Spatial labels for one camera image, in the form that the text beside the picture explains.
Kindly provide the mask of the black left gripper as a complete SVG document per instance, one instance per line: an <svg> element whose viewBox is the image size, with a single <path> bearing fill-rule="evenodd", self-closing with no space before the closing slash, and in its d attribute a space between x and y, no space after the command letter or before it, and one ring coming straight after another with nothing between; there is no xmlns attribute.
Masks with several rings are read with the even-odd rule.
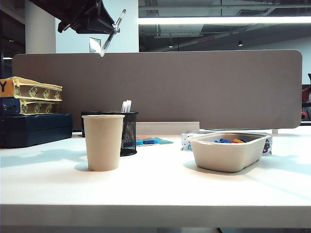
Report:
<svg viewBox="0 0 311 233"><path fill-rule="evenodd" d="M78 34L110 34L114 30L114 20L101 0L31 0L33 4L61 20L57 31L68 28Z"/></svg>

